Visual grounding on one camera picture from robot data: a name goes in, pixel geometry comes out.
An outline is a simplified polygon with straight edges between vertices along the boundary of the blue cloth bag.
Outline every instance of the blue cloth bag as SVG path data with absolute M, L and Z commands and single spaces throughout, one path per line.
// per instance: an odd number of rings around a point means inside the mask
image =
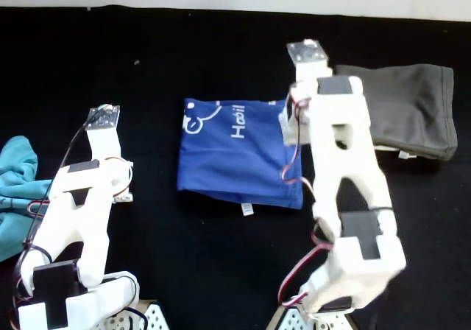
M 23 250 L 32 218 L 26 207 L 40 200 L 50 180 L 35 181 L 38 157 L 24 136 L 11 138 L 0 152 L 0 261 Z
M 294 154 L 283 144 L 284 101 L 201 102 L 185 99 L 178 190 L 233 203 L 302 207 L 302 184 L 286 184 L 282 168 Z M 296 159 L 286 178 L 301 176 Z

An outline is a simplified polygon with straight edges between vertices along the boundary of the white label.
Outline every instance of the white label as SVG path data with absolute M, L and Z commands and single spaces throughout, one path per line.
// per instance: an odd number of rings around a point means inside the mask
M 404 151 L 399 151 L 399 158 L 400 159 L 409 159 L 409 158 L 417 158 L 416 155 L 411 155 L 407 152 Z
M 253 214 L 253 207 L 251 203 L 242 203 L 241 206 L 242 206 L 242 214 L 244 216 L 250 216 L 251 214 Z

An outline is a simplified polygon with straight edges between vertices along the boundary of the metal bracket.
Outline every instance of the metal bracket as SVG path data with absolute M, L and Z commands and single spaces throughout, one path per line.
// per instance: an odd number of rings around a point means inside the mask
M 328 60 L 319 42 L 311 39 L 306 39 L 299 43 L 288 43 L 286 47 L 294 65 L 299 63 L 318 63 Z
M 97 108 L 91 108 L 87 119 L 91 118 L 97 110 Z M 111 127 L 116 127 L 118 125 L 119 112 L 119 105 L 114 105 L 113 109 L 109 113 L 106 112 L 105 114 L 102 114 L 97 120 L 88 124 L 86 130 L 109 129 Z

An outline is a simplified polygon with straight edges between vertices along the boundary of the white logo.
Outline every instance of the white logo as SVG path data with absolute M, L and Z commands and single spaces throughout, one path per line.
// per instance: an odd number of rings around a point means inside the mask
M 241 131 L 245 129 L 245 107 L 243 105 L 233 105 L 233 115 L 235 117 L 235 122 L 237 125 L 233 125 L 233 129 L 235 129 L 235 133 L 233 133 L 230 137 L 232 138 L 244 138 Z
M 194 103 L 189 102 L 186 107 L 187 109 L 193 109 Z M 183 129 L 185 129 L 185 132 L 191 135 L 199 133 L 201 129 L 203 128 L 203 125 L 205 124 L 205 122 L 207 120 L 211 120 L 222 109 L 222 106 L 219 100 L 216 102 L 216 107 L 217 108 L 215 109 L 215 111 L 211 115 L 206 116 L 205 118 L 200 118 L 197 116 L 196 119 L 193 119 L 190 116 L 186 116 L 185 114 L 183 117 Z

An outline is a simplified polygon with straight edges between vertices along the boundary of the teal cloth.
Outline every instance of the teal cloth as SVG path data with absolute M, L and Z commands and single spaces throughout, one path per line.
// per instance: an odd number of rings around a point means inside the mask
M 0 152 L 0 261 L 23 249 L 32 218 L 26 207 L 40 200 L 50 180 L 35 181 L 38 157 L 24 136 L 11 138 Z

